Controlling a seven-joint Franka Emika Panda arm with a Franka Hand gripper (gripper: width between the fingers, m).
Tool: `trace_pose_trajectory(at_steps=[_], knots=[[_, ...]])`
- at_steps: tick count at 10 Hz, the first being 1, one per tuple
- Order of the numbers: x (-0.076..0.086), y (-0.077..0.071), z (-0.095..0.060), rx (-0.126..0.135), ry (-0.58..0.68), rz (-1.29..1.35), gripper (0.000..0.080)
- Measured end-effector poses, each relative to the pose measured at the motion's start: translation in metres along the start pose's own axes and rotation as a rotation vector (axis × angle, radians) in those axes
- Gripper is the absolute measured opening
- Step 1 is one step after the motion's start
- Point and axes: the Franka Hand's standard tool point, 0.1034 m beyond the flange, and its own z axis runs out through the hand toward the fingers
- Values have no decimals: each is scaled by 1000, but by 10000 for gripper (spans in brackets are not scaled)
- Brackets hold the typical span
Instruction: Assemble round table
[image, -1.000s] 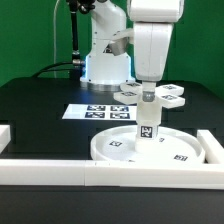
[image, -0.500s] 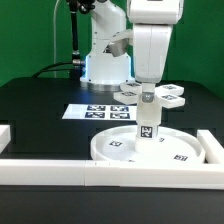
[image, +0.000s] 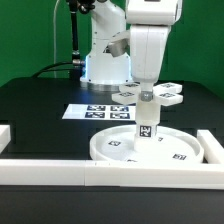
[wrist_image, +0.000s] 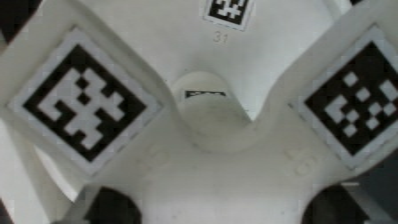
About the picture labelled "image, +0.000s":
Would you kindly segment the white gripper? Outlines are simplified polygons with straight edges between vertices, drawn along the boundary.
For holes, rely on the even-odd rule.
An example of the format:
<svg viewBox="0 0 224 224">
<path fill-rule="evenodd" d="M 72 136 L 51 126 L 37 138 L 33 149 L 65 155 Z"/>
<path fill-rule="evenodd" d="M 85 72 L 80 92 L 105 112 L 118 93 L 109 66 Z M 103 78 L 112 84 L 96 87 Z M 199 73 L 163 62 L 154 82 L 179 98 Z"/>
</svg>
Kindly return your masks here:
<svg viewBox="0 0 224 224">
<path fill-rule="evenodd" d="M 108 43 L 113 57 L 123 55 L 130 47 L 132 78 L 144 90 L 140 92 L 144 102 L 153 99 L 153 92 L 146 90 L 152 90 L 158 81 L 169 33 L 169 26 L 132 25 L 129 30 L 114 35 Z"/>
</svg>

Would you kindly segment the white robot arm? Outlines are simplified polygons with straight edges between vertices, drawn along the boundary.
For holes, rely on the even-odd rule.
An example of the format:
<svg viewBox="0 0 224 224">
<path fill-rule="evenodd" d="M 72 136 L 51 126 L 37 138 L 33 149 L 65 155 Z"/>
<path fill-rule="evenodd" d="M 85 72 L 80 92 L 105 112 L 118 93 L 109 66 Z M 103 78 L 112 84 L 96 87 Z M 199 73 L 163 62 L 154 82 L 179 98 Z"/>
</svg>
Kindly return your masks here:
<svg viewBox="0 0 224 224">
<path fill-rule="evenodd" d="M 96 0 L 81 84 L 105 91 L 134 81 L 140 84 L 140 99 L 152 100 L 168 35 L 181 12 L 182 0 L 126 0 L 124 9 Z"/>
</svg>

